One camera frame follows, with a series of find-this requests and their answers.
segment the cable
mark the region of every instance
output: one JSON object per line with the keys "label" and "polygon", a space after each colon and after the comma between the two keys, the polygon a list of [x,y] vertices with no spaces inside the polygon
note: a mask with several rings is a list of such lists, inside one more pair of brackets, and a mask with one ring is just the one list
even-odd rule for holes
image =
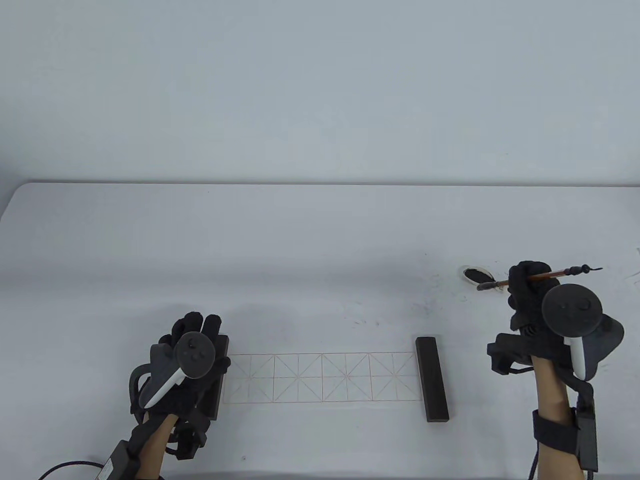
{"label": "cable", "polygon": [[40,477],[38,480],[44,480],[50,473],[55,472],[59,468],[70,467],[71,465],[89,465],[90,467],[97,467],[97,468],[104,467],[103,464],[98,463],[96,461],[86,461],[86,460],[66,461],[64,463],[59,463],[55,467],[52,467],[46,472],[44,472],[42,477]]}
{"label": "cable", "polygon": [[538,444],[538,448],[536,449],[536,456],[533,458],[533,463],[531,464],[531,470],[529,471],[529,480],[533,480],[533,476],[536,474],[536,467],[538,466],[539,453],[540,453],[540,445]]}

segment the forearm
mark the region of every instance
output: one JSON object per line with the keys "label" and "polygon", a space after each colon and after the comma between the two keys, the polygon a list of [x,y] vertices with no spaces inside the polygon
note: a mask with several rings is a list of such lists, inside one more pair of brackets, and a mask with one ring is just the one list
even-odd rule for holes
{"label": "forearm", "polygon": [[[532,357],[538,388],[538,413],[540,417],[562,425],[573,422],[566,385],[557,377],[553,363]],[[584,474],[575,455],[540,445],[538,458],[540,480],[584,480]]]}
{"label": "forearm", "polygon": [[136,474],[136,479],[156,480],[160,476],[164,449],[177,421],[178,417],[175,415],[167,415],[158,430],[145,443],[140,452],[140,469]]}

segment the grid paper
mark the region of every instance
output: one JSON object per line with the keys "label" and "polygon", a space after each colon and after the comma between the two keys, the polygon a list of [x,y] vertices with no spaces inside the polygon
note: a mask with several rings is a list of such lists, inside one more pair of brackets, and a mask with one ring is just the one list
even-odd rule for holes
{"label": "grid paper", "polygon": [[419,401],[413,352],[229,355],[223,403]]}

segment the hand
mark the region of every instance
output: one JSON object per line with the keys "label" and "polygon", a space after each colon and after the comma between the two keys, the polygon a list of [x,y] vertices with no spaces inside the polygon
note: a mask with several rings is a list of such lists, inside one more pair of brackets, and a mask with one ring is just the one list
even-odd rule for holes
{"label": "hand", "polygon": [[[222,320],[217,315],[209,315],[202,322],[202,314],[199,312],[190,312],[184,318],[178,320],[171,329],[171,334],[164,335],[158,343],[165,343],[172,348],[178,343],[178,340],[187,332],[200,332],[206,335],[213,344],[216,343],[216,337],[220,331]],[[149,410],[151,413],[180,413],[192,410],[201,400],[204,392],[211,385],[227,373],[227,369],[231,364],[229,357],[224,356],[217,359],[211,370],[202,378],[193,379],[185,378],[180,385],[172,387],[166,395],[158,401],[156,405]]]}
{"label": "hand", "polygon": [[521,335],[535,336],[549,332],[542,318],[542,300],[553,287],[560,284],[555,278],[528,281],[527,277],[538,273],[547,273],[551,267],[543,262],[525,261],[509,269],[508,303],[516,312],[511,317],[511,329],[520,330]]}

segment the wrist strap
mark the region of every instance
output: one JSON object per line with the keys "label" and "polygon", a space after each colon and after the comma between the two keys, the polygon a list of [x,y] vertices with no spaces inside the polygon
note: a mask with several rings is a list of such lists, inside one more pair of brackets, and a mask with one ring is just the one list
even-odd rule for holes
{"label": "wrist strap", "polygon": [[578,428],[552,422],[540,417],[537,410],[533,411],[533,437],[541,444],[554,450],[576,455],[578,449]]}
{"label": "wrist strap", "polygon": [[127,446],[127,451],[131,456],[137,458],[140,455],[146,442],[160,428],[165,418],[166,415],[155,415],[131,431],[131,438]]}

